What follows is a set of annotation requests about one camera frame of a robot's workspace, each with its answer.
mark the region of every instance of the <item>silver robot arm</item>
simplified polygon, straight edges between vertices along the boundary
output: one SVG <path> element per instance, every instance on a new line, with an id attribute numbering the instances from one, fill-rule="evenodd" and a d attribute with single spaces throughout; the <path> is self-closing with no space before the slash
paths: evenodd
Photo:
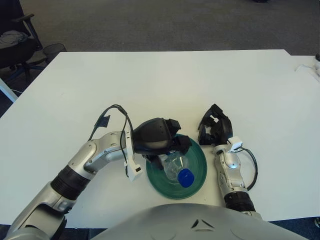
<path id="1" fill-rule="evenodd" d="M 142 173 L 134 162 L 131 131 L 107 133 L 100 139 L 86 142 L 57 177 L 46 184 L 11 225 L 6 240 L 48 240 L 59 238 L 66 226 L 65 214 L 70 212 L 77 197 L 110 162 L 123 159 L 128 178 L 133 181 Z"/>
<path id="2" fill-rule="evenodd" d="M 213 150 L 218 184 L 225 206 L 228 209 L 262 219 L 261 215 L 255 210 L 240 173 L 241 163 L 237 156 L 237 149 L 243 143 L 237 136 L 229 138 L 228 142 L 230 144 L 218 145 Z"/>

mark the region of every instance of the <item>green bowl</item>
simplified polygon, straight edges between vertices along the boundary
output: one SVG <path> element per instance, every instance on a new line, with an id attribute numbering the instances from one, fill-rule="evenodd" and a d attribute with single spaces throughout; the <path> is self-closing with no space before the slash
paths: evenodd
<path id="1" fill-rule="evenodd" d="M 146 162 L 146 174 L 152 186 L 163 196 L 170 199 L 186 199 L 195 194 L 202 187 L 207 176 L 207 161 L 200 146 L 190 138 L 192 146 L 185 156 L 189 160 L 189 169 L 194 175 L 194 182 L 190 187 L 182 187 L 180 183 L 167 178 L 165 171 L 155 164 Z"/>

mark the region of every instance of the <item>black chair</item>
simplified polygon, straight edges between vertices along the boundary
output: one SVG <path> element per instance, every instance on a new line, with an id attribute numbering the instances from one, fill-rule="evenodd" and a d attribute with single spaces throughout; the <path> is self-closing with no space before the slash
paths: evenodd
<path id="1" fill-rule="evenodd" d="M 6 79 L 6 82 L 25 73 L 26 82 L 29 83 L 30 69 L 43 70 L 45 68 L 43 66 L 37 66 L 37 64 L 43 62 L 45 58 L 27 63 L 36 51 L 43 49 L 36 30 L 31 23 L 33 16 L 34 14 L 24 14 L 19 0 L 0 0 L 0 35 L 7 31 L 16 30 L 26 33 L 28 36 L 33 36 L 33 38 L 28 38 L 26 41 L 15 46 L 0 49 L 0 69 L 7 67 L 10 67 L 12 70 L 16 69 L 16 71 Z"/>

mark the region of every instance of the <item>clear plastic bottle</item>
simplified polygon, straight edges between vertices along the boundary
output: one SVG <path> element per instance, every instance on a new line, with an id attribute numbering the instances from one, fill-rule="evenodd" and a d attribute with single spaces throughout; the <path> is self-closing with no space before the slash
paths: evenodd
<path id="1" fill-rule="evenodd" d="M 189 167 L 189 160 L 178 151 L 160 156 L 163 170 L 167 178 L 177 181 L 184 188 L 188 188 L 195 180 L 194 174 Z"/>

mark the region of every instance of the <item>tabletop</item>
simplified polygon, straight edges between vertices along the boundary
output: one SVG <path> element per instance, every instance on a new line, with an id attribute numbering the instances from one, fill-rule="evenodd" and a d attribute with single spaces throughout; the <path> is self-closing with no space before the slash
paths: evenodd
<path id="1" fill-rule="evenodd" d="M 320 215 L 320 84 L 284 50 L 187 52 L 62 52 L 0 118 L 0 223 L 11 224 L 84 144 L 101 112 L 120 104 L 133 127 L 152 118 L 178 120 L 197 140 L 212 104 L 232 122 L 233 135 L 255 155 L 258 179 L 249 191 L 266 221 Z M 111 110 L 107 132 L 124 117 Z M 108 164 L 67 215 L 67 227 L 110 228 L 142 209 L 169 203 L 224 206 L 211 146 L 201 147 L 207 177 L 193 196 L 160 195 L 144 173 L 125 177 L 123 161 Z M 245 183 L 254 167 L 240 154 Z"/>

